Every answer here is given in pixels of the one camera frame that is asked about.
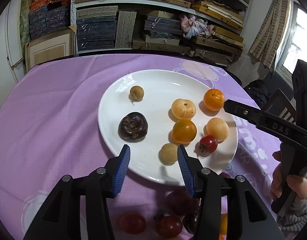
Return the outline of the grey knit sleeve forearm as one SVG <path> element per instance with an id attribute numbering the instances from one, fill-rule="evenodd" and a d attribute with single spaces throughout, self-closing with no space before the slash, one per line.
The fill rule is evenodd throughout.
<path id="1" fill-rule="evenodd" d="M 296 197 L 283 217 L 277 216 L 278 226 L 285 239 L 293 239 L 307 222 L 307 197 Z"/>

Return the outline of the person right hand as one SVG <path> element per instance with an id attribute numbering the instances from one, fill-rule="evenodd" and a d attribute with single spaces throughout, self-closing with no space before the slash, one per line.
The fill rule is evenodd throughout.
<path id="1" fill-rule="evenodd" d="M 282 174 L 281 165 L 279 164 L 272 174 L 271 197 L 272 199 L 279 198 L 282 194 Z M 288 175 L 286 182 L 292 191 L 296 192 L 298 198 L 307 198 L 307 179 L 301 176 Z"/>

